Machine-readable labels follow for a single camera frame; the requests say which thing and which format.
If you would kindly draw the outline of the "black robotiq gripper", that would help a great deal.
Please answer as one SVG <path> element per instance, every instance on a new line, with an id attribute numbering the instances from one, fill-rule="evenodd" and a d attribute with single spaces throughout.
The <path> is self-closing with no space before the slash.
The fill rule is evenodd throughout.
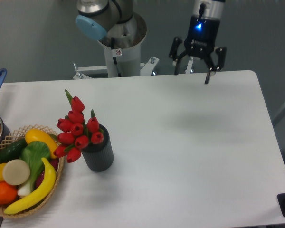
<path id="1" fill-rule="evenodd" d="M 181 37 L 175 37 L 169 51 L 169 58 L 175 64 L 174 75 L 179 74 L 181 60 L 186 55 L 204 59 L 208 67 L 205 84 L 210 82 L 212 75 L 224 67 L 227 48 L 216 47 L 214 49 L 219 25 L 220 20 L 218 19 L 200 19 L 198 16 L 191 16 L 187 37 L 184 41 L 185 50 L 178 54 L 178 48 L 183 40 Z M 214 64 L 211 57 L 213 51 L 218 56 L 217 64 Z"/>

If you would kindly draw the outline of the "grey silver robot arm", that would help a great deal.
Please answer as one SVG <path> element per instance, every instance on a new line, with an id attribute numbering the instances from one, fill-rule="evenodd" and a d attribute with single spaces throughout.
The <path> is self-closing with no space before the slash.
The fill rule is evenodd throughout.
<path id="1" fill-rule="evenodd" d="M 185 39 L 173 39 L 169 58 L 174 74 L 184 57 L 190 58 L 186 73 L 191 73 L 193 59 L 201 59 L 208 68 L 205 83 L 225 64 L 226 47 L 215 46 L 223 0 L 196 0 Z M 141 43 L 147 33 L 144 19 L 133 11 L 131 0 L 79 0 L 76 26 L 88 38 L 97 40 L 104 49 L 109 77 L 151 76 L 159 60 L 151 57 L 141 63 Z"/>

